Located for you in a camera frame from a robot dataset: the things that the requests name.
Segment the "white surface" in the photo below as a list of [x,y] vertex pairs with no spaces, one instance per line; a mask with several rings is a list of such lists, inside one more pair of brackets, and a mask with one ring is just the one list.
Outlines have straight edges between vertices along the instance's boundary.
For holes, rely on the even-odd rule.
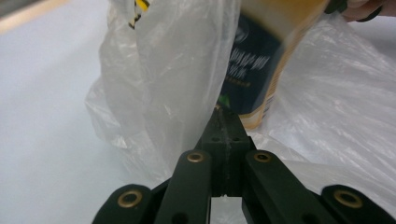
[[[90,223],[113,190],[148,183],[94,136],[83,104],[100,73],[106,5],[72,0],[0,35],[2,224]],[[395,59],[395,22],[352,25]]]

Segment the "white plastic bag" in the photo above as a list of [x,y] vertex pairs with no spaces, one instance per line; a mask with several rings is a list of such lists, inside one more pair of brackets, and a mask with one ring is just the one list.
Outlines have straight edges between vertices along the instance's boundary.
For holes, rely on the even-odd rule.
[[102,75],[86,105],[97,134],[142,173],[164,180],[193,149],[225,77],[239,1],[153,1],[135,24],[134,1],[112,0]]
[[309,189],[348,185],[396,217],[396,65],[339,15],[309,31],[250,134],[284,144],[276,154]]

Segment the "screw hole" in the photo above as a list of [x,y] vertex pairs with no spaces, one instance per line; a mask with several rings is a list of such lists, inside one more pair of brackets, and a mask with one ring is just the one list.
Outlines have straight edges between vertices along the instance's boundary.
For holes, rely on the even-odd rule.
[[191,162],[200,162],[204,160],[204,155],[198,152],[192,152],[187,156],[187,160]]
[[260,162],[268,162],[271,160],[271,156],[266,152],[259,152],[254,155],[254,159]]
[[185,213],[176,213],[172,217],[172,224],[187,224],[189,223],[189,218]]
[[143,195],[138,190],[128,190],[121,194],[118,199],[118,204],[123,208],[130,208],[137,206],[142,201]]
[[313,214],[304,214],[302,220],[306,224],[320,224],[320,220]]
[[339,203],[347,207],[361,208],[363,206],[363,201],[361,200],[361,198],[348,190],[336,190],[334,192],[334,198]]

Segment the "hand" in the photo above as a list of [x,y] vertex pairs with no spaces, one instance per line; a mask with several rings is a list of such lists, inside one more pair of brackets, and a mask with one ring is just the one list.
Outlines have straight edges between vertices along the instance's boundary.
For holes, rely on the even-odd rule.
[[346,21],[358,21],[382,7],[379,16],[396,17],[396,0],[347,0],[347,9],[342,13]]

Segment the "plastic bag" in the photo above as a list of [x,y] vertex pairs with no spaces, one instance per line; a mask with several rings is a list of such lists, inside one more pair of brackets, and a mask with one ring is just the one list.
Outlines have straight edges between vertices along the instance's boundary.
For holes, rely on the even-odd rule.
[[340,16],[324,16],[284,70],[267,120],[250,135],[258,148],[270,148],[268,135],[284,144],[276,153],[314,192],[347,185],[396,217],[395,71]]
[[132,29],[134,1],[112,0],[102,75],[86,105],[97,134],[142,173],[165,180],[193,149],[225,77],[239,1],[153,1]]
[[[188,8],[186,2],[177,2],[174,7]],[[139,170],[142,179],[155,180],[153,183],[131,182],[154,187],[170,175],[169,169],[164,168],[171,164],[168,162],[174,162],[181,150],[193,147],[195,143],[189,140],[198,137],[212,112],[221,86],[220,79],[224,78],[227,66],[229,49],[225,46],[228,44],[230,48],[233,42],[238,4],[209,1],[205,3],[213,6],[206,10],[199,8],[204,6],[195,6],[200,12],[208,13],[205,15],[218,15],[216,20],[212,18],[213,22],[206,25],[215,30],[221,27],[215,39],[220,40],[223,46],[222,55],[227,55],[224,58],[212,55],[211,59],[219,60],[218,63],[211,63],[210,69],[205,67],[206,72],[211,71],[210,75],[205,74],[213,81],[206,81],[206,86],[199,88],[206,88],[207,91],[195,90],[198,92],[196,98],[183,94],[183,98],[178,95],[176,98],[163,99],[161,94],[165,90],[152,84],[156,78],[150,72],[160,71],[156,74],[163,75],[173,71],[174,67],[164,64],[148,67],[150,56],[164,57],[163,54],[150,54],[155,52],[151,50],[157,46],[153,43],[161,43],[162,35],[150,34],[148,39],[139,38],[125,25],[127,19],[122,13],[126,15],[128,10],[123,6],[123,1],[112,3],[118,8],[113,9],[116,14],[110,20],[109,33],[101,49],[103,74],[87,96],[87,107],[98,135],[116,146],[131,148],[125,149],[123,158],[128,169]],[[156,13],[164,13],[163,7],[173,4],[168,1],[157,3],[163,5],[157,8]],[[160,21],[169,21],[173,16],[163,15]],[[145,17],[136,25],[136,32],[143,29],[141,22],[145,21]],[[164,34],[172,31],[171,34],[181,35],[181,27],[179,30],[167,22],[159,26],[166,28],[162,29]],[[151,41],[151,44],[140,48],[139,43],[145,41]],[[182,53],[178,55],[181,60],[189,59]],[[175,58],[172,54],[165,56],[168,62]],[[222,64],[223,69],[215,64]],[[175,72],[180,70],[190,75],[191,71],[203,67],[193,64],[192,68],[176,66]],[[395,65],[367,41],[355,35],[339,15],[324,16],[307,33],[292,55],[280,77],[274,103],[262,127],[248,134],[253,137],[257,148],[274,152],[314,192],[320,193],[323,187],[332,184],[347,185],[360,190],[396,217],[394,71]],[[121,81],[120,85],[112,85],[118,81]],[[160,81],[168,84],[166,79]],[[175,84],[173,87],[176,87],[175,95],[177,90],[183,89]],[[209,99],[210,94],[214,94],[213,102],[208,100],[207,104],[203,104],[203,99]],[[175,111],[176,107],[156,107],[159,99],[172,105],[178,103],[181,108]],[[150,120],[157,115],[157,110],[162,113],[163,119]],[[186,125],[193,125],[183,123],[187,120],[196,124],[193,126],[197,127],[195,135],[186,133]],[[159,135],[160,140],[153,142],[150,138],[152,134]],[[173,142],[166,142],[166,139],[173,139]],[[246,223],[240,207],[240,199],[212,200],[211,223]]]

